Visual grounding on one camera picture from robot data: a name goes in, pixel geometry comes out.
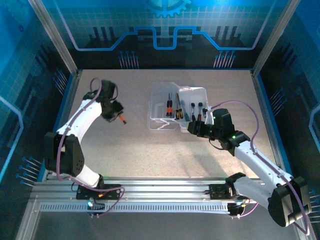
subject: black bracket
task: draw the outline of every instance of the black bracket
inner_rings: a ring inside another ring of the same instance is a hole
[[[113,189],[121,187],[120,184],[105,184],[103,189]],[[78,186],[78,190],[76,192],[77,200],[89,200],[90,198],[96,200],[118,200],[120,198],[121,191],[114,190],[107,192],[104,196],[99,197],[99,194],[103,194],[103,191],[92,191],[90,189],[85,188],[84,186]]]
[[[209,184],[209,190],[204,191],[205,194],[210,194],[210,200],[225,200],[231,199],[231,189],[225,184]]]

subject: orange tool tip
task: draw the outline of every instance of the orange tool tip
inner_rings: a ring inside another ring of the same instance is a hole
[[[107,194],[106,192],[100,193],[100,194],[98,195],[98,197],[101,198],[101,197],[103,197],[103,196],[106,195],[106,194]]]
[[[123,124],[127,124],[127,122],[126,122],[126,120],[124,119],[123,116],[120,115],[119,118],[120,118],[120,120],[123,122]]]

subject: vented metal strip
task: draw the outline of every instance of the vented metal strip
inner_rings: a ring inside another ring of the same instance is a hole
[[[103,213],[109,209],[113,202],[104,203],[106,208],[88,210],[85,202],[42,202],[41,212],[64,212],[64,213]],[[213,213],[228,214],[227,203],[156,203],[156,202],[119,202],[112,210],[116,213]]]

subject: work surface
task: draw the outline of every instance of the work surface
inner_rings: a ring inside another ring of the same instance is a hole
[[[250,104],[257,111],[260,130],[254,144],[274,161],[249,70],[84,70],[73,101],[70,117],[79,108],[94,77],[118,86],[117,100],[124,106],[127,124],[98,117],[81,142],[85,163],[110,177],[227,177],[242,172],[257,177],[227,151],[212,147],[207,139],[189,133],[156,132],[147,127],[148,102],[153,82],[175,82],[179,86],[204,87],[210,105],[227,100]],[[251,137],[257,127],[246,106],[228,103],[235,129]]]

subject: white robotic arm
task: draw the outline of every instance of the white robotic arm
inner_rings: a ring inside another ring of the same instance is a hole
[[[253,145],[247,135],[235,130],[227,109],[217,109],[211,117],[213,124],[193,121],[189,123],[188,131],[198,137],[218,140],[224,150],[244,162],[264,183],[261,185],[243,173],[236,173],[226,179],[231,197],[244,196],[256,201],[268,209],[273,220],[282,227],[311,212],[308,185],[302,177],[293,178],[280,169]]]
[[[123,123],[126,123],[121,116],[124,108],[113,98],[115,89],[117,86],[114,83],[102,80],[100,93],[97,90],[88,92],[70,120],[56,133],[46,134],[44,138],[46,169],[56,172],[58,165],[60,174],[70,175],[89,188],[100,189],[104,185],[103,177],[85,164],[80,143],[91,124],[99,116],[108,122],[120,117]]]

